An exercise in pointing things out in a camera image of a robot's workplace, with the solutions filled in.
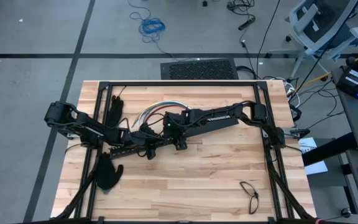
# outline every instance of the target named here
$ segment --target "black glove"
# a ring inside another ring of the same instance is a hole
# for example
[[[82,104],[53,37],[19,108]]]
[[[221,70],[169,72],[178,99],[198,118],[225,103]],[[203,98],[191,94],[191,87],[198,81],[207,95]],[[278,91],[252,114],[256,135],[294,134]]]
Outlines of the black glove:
[[[124,107],[124,102],[120,99],[120,97],[112,96],[111,107],[107,113],[107,120],[106,120],[107,127],[112,128],[118,124],[122,116],[122,107]]]
[[[124,166],[118,165],[117,171],[112,164],[110,155],[106,152],[100,155],[96,173],[96,185],[103,193],[112,189],[119,181],[124,172]]]

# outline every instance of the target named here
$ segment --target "office chair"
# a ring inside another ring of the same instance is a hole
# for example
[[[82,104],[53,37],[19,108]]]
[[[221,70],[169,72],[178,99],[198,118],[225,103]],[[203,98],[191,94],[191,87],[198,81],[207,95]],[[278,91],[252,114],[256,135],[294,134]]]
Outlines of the office chair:
[[[294,40],[296,50],[269,50],[266,57],[272,54],[296,55],[290,76],[293,79],[304,58],[317,60],[356,4],[358,0],[302,0],[285,19],[290,23],[290,35],[285,40]],[[353,37],[350,28],[344,24],[322,58],[336,60],[346,47],[357,46],[358,38]],[[320,63],[318,65],[328,72]]]

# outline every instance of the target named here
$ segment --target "wooden tabletop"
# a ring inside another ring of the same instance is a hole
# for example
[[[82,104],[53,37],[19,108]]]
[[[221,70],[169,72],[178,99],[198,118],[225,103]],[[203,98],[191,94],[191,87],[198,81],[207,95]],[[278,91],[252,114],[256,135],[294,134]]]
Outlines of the wooden tabletop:
[[[283,82],[275,80],[267,81],[267,84],[276,126],[292,127]],[[98,85],[99,81],[85,81],[81,90],[78,109],[90,117],[93,116]],[[118,95],[122,88],[113,87],[113,95]],[[158,101],[175,100],[191,108],[208,110],[255,100],[251,86],[127,86],[121,98],[124,100],[122,117],[128,118],[130,125],[139,112]],[[179,113],[181,109],[170,107],[167,111]],[[158,116],[151,117],[149,123],[157,119]],[[159,133],[162,124],[152,128]],[[69,141],[68,146],[79,142],[79,139]],[[104,216],[106,220],[267,221],[267,217],[275,217],[259,128],[240,122],[190,137],[187,144],[188,149],[184,151],[176,151],[174,146],[158,148],[157,156],[151,161],[136,154],[114,160],[115,166],[124,165],[124,174],[108,194],[96,190],[92,219]],[[286,144],[299,147],[294,139],[286,139]],[[108,151],[107,144],[103,150]],[[80,146],[67,152],[51,217],[62,212],[76,194],[85,153],[85,148]],[[315,216],[300,152],[284,148],[282,156],[290,190],[306,211]],[[249,215],[250,196],[239,185],[243,180],[252,184],[259,194],[259,209],[253,215]],[[279,193],[285,217],[284,199],[280,190]],[[89,190],[85,194],[82,216],[88,195]]]

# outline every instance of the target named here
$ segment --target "white paper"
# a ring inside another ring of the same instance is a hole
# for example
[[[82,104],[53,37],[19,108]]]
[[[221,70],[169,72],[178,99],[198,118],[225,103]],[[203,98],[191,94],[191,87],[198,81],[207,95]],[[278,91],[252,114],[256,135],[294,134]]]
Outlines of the white paper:
[[[299,140],[299,147],[303,154],[317,148],[317,145],[313,138],[303,138]],[[305,171],[306,171],[306,175],[310,175],[310,174],[318,174],[321,172],[327,172],[328,169],[325,162],[320,161],[315,164],[306,166]]]

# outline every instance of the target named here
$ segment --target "blue cable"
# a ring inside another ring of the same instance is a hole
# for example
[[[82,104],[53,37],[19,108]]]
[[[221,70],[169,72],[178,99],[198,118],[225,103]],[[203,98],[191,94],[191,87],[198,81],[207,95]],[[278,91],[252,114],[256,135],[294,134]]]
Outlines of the blue cable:
[[[146,18],[142,18],[141,14],[139,12],[132,12],[129,14],[129,17],[133,20],[141,20],[139,26],[139,33],[142,36],[143,43],[155,43],[157,45],[157,48],[167,55],[169,55],[171,58],[175,59],[177,62],[183,62],[185,60],[195,60],[193,58],[185,58],[183,60],[178,60],[175,58],[172,54],[163,51],[160,46],[158,45],[158,42],[160,41],[160,33],[165,30],[165,24],[159,19],[159,18],[151,18],[152,12],[150,9],[142,6],[135,6],[131,4],[129,0],[127,0],[128,4],[131,7],[134,7],[136,9],[145,9],[149,15]]]

